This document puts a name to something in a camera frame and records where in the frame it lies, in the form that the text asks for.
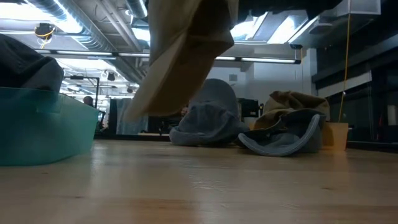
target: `ceiling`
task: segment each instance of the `ceiling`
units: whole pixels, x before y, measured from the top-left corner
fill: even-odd
[[[138,40],[139,47],[148,52],[150,35],[148,25],[145,20],[136,19],[133,25],[130,23],[131,17],[128,15],[125,0],[109,0],[112,7],[118,12],[123,20],[123,24],[116,23],[128,27],[132,27],[134,38]],[[363,6],[361,0],[352,0],[353,5],[360,8]],[[114,24],[106,16],[106,13],[97,5],[97,0],[62,0],[73,4],[79,18],[86,19],[87,28],[85,32],[95,32],[96,37],[102,41],[108,49],[113,52],[136,52],[135,47],[126,41],[120,34],[120,30],[115,28]],[[324,47],[333,44],[334,40],[344,38],[344,29],[347,24],[345,9],[348,7],[348,0],[344,0],[338,7],[323,12],[314,20],[309,21],[304,10],[284,11],[279,13],[266,12],[262,16],[253,17],[249,15],[247,19],[236,25],[231,31],[236,44],[227,50],[224,56],[234,57],[269,57],[269,58],[295,58],[297,51],[293,50],[290,44],[302,44],[304,47]],[[380,15],[377,12],[377,3],[380,1],[369,0],[371,4],[367,9],[368,12],[357,12],[353,22],[353,32],[359,30],[374,18]],[[79,40],[78,34],[70,35],[66,32],[69,27],[59,24],[59,20],[55,21],[54,17],[43,10],[32,7],[27,4],[1,3],[0,0],[0,33],[10,35],[20,40],[34,49],[39,49],[43,40],[38,39],[34,34],[35,27],[39,23],[55,24],[57,27],[51,41],[44,45],[44,49],[50,50],[91,50],[82,41]],[[331,29],[322,30],[319,33],[312,34],[311,30],[316,29],[319,24],[327,24]],[[66,74],[83,75],[85,77],[100,78],[101,94],[104,95],[124,95],[126,85],[130,83],[140,83],[145,77],[147,60],[139,58],[115,58],[112,60],[95,59],[88,60],[87,57],[63,57],[58,58],[59,64],[65,69]],[[216,62],[216,67],[247,67],[241,62]],[[113,85],[107,80],[107,73],[111,71],[116,74],[116,80]],[[70,81],[69,85],[91,85],[88,80]],[[95,91],[94,87],[81,87],[87,91]],[[67,85],[63,86],[64,91],[68,91]]]

